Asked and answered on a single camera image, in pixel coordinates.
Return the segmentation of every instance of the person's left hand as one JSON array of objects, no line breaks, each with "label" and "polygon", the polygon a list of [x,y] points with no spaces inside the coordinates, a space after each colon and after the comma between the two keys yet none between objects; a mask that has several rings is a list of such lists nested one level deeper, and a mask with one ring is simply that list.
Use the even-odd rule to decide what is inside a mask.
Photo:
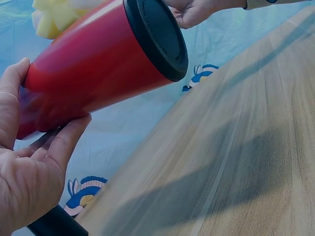
[{"label": "person's left hand", "polygon": [[6,69],[0,79],[0,235],[43,216],[60,200],[69,159],[91,116],[79,118],[14,151],[19,127],[19,87],[30,61]]}]

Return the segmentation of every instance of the hand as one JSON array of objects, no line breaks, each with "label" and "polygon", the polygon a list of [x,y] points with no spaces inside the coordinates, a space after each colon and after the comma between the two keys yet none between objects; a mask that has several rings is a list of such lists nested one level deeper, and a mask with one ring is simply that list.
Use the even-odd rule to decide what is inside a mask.
[{"label": "hand", "polygon": [[13,151],[18,125],[18,93],[30,61],[6,69],[0,80],[0,235],[10,235],[43,216],[60,200],[67,164],[91,121],[71,121],[30,146]]},{"label": "hand", "polygon": [[164,0],[170,6],[179,27],[188,29],[207,20],[213,13],[247,6],[246,0]]}]

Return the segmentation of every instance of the black lid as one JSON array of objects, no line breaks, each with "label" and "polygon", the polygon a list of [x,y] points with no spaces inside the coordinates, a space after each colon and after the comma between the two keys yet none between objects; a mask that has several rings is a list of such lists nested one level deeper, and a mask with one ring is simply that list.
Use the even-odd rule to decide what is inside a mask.
[{"label": "black lid", "polygon": [[168,79],[185,77],[188,54],[178,24],[162,0],[124,0],[132,31],[152,64]]}]

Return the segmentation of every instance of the sleeve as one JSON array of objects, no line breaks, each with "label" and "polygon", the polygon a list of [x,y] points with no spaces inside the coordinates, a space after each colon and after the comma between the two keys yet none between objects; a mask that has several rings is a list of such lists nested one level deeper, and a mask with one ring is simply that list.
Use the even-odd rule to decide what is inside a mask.
[{"label": "sleeve", "polygon": [[247,7],[245,10],[252,10],[255,8],[270,6],[273,4],[285,4],[285,3],[295,3],[305,0],[247,0]]}]

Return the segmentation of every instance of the yellow sponge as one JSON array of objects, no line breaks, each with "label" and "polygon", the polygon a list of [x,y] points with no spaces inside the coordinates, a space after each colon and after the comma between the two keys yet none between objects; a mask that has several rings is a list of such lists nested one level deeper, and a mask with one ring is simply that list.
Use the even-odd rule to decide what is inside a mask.
[{"label": "yellow sponge", "polygon": [[87,10],[75,9],[68,0],[34,0],[32,14],[36,35],[55,39]]}]

